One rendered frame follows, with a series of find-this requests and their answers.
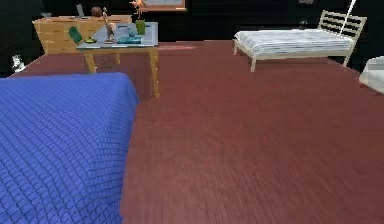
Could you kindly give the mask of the white floor lamp pole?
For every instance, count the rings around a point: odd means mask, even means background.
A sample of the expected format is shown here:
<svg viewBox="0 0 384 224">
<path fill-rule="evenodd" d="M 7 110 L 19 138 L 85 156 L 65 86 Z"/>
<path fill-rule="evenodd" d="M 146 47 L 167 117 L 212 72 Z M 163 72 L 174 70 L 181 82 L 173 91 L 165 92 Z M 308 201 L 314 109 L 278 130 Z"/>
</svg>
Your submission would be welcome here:
<svg viewBox="0 0 384 224">
<path fill-rule="evenodd" d="M 349 18 L 350 14 L 351 14 L 351 12 L 352 12 L 352 10 L 353 10 L 353 8 L 354 8 L 354 5 L 355 5 L 356 1 L 357 1 L 357 0 L 351 0 L 351 2 L 350 2 L 350 4 L 349 4 L 348 10 L 347 10 L 347 14 L 346 14 L 346 16 L 345 16 L 345 19 L 344 19 L 343 24 L 342 24 L 342 26 L 341 26 L 341 29 L 340 29 L 340 31 L 339 31 L 339 34 L 340 34 L 340 35 L 342 34 L 342 32 L 343 32 L 343 30 L 344 30 L 344 28 L 345 28 L 345 25 L 346 25 L 346 23 L 347 23 L 347 21 L 348 21 L 348 18 Z"/>
</svg>

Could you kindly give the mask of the teal book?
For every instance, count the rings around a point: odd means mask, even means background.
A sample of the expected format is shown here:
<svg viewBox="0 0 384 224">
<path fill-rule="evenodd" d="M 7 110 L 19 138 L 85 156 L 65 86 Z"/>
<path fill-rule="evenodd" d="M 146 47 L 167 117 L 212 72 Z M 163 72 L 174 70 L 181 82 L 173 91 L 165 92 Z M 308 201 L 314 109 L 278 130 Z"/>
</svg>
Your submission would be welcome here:
<svg viewBox="0 0 384 224">
<path fill-rule="evenodd" d="M 141 44 L 142 37 L 141 36 L 128 36 L 128 37 L 119 37 L 117 39 L 118 44 Z"/>
</svg>

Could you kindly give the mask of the orange house plant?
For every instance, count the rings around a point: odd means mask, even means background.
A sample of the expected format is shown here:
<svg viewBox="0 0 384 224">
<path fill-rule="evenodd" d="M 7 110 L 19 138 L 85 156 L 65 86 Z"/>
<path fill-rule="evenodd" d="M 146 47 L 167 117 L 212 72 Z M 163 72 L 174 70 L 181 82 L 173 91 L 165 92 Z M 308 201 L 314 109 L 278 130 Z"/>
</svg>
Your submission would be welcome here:
<svg viewBox="0 0 384 224">
<path fill-rule="evenodd" d="M 145 0 L 131 0 L 130 4 L 134 7 L 137 18 L 140 19 L 143 9 L 146 7 Z"/>
</svg>

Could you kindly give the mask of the grey-topped wooden table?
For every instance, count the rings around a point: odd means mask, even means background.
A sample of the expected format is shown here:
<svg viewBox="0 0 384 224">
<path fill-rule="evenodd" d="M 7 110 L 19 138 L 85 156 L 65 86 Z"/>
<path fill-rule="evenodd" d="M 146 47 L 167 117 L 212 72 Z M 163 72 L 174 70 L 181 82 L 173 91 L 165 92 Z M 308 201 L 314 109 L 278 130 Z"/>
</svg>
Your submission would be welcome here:
<svg viewBox="0 0 384 224">
<path fill-rule="evenodd" d="M 128 53 L 148 53 L 151 67 L 152 94 L 155 97 L 159 96 L 159 81 L 158 81 L 158 23 L 146 22 L 145 34 L 140 35 L 141 42 L 137 44 L 121 44 L 112 43 L 106 44 L 106 28 L 100 28 L 93 38 L 96 43 L 87 44 L 81 43 L 76 47 L 85 57 L 86 68 L 90 73 L 97 71 L 94 63 L 94 55 L 103 54 L 128 54 Z"/>
</svg>

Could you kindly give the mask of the blue quilted bed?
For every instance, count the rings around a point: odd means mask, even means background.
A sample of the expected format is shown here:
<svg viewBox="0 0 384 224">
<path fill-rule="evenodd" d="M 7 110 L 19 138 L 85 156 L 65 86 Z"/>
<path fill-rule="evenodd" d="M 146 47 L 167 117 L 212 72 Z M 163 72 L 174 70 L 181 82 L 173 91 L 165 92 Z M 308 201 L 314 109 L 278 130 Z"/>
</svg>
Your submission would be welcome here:
<svg viewBox="0 0 384 224">
<path fill-rule="evenodd" d="M 124 73 L 0 79 L 0 224 L 121 224 L 137 103 Z"/>
</svg>

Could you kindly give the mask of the green desk lamp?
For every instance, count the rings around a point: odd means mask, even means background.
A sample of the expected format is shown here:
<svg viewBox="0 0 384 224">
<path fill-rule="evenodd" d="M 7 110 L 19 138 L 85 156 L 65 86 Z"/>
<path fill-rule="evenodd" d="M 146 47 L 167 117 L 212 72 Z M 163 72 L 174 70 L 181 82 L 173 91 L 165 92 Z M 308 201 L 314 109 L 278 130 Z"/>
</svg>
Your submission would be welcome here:
<svg viewBox="0 0 384 224">
<path fill-rule="evenodd" d="M 83 41 L 82 35 L 80 34 L 80 32 L 78 31 L 78 29 L 75 26 L 70 27 L 68 33 L 69 33 L 71 39 L 77 45 L 79 45 Z M 85 42 L 88 43 L 88 44 L 92 44 L 92 43 L 96 43 L 97 40 L 96 39 L 92 39 L 92 38 L 88 38 L 88 39 L 85 40 Z"/>
</svg>

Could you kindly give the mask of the small white object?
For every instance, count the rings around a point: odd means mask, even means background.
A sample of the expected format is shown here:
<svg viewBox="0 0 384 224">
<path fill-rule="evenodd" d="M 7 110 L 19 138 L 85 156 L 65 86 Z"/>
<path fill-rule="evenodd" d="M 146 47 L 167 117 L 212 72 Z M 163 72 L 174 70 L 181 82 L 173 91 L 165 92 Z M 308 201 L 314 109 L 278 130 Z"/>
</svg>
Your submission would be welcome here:
<svg viewBox="0 0 384 224">
<path fill-rule="evenodd" d="M 26 68 L 26 66 L 25 66 L 23 60 L 21 59 L 20 55 L 14 55 L 12 57 L 12 61 L 13 61 L 12 70 L 15 73 L 21 72 L 21 71 L 23 71 Z"/>
</svg>

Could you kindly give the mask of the white slatted bed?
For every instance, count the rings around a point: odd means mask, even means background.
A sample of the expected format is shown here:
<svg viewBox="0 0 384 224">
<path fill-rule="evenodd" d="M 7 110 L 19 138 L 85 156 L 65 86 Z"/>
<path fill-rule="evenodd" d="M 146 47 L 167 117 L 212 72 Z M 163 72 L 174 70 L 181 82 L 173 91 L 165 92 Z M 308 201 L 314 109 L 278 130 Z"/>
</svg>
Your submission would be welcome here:
<svg viewBox="0 0 384 224">
<path fill-rule="evenodd" d="M 361 35 L 366 17 L 350 15 L 339 34 L 346 14 L 323 10 L 316 29 L 238 31 L 233 54 L 241 50 L 256 62 L 271 59 L 343 57 L 346 67 Z"/>
</svg>

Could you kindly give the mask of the wooden framed picture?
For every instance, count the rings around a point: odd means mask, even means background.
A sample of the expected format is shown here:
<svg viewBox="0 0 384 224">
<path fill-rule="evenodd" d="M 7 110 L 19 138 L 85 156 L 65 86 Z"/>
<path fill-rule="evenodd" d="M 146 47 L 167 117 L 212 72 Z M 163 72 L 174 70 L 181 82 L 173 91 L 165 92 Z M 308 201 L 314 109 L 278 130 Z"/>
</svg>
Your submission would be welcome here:
<svg viewBox="0 0 384 224">
<path fill-rule="evenodd" d="M 144 0 L 146 12 L 186 11 L 186 0 Z"/>
</svg>

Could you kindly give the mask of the light wooden chest of drawers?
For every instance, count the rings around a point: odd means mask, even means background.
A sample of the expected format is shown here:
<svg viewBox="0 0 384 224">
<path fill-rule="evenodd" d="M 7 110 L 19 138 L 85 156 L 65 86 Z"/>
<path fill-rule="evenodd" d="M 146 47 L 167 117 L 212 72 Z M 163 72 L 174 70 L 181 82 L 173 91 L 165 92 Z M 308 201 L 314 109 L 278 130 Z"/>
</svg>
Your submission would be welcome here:
<svg viewBox="0 0 384 224">
<path fill-rule="evenodd" d="M 77 44 L 71 39 L 69 29 L 76 27 L 87 39 L 104 26 L 102 18 L 58 16 L 33 21 L 45 54 L 77 53 Z"/>
</svg>

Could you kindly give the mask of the brown wooden figurine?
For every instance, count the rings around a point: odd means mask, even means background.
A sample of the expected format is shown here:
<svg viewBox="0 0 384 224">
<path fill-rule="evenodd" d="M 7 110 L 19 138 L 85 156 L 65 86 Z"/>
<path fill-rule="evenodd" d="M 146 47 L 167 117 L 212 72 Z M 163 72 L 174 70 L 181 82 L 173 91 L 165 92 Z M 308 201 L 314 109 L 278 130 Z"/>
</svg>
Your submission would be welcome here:
<svg viewBox="0 0 384 224">
<path fill-rule="evenodd" d="M 112 37 L 114 35 L 113 32 L 113 26 L 108 20 L 108 14 L 107 14 L 107 8 L 103 7 L 102 9 L 102 15 L 105 23 L 105 28 L 106 28 L 106 33 L 107 33 L 107 38 L 104 41 L 105 44 L 113 44 L 116 42 L 116 40 Z"/>
</svg>

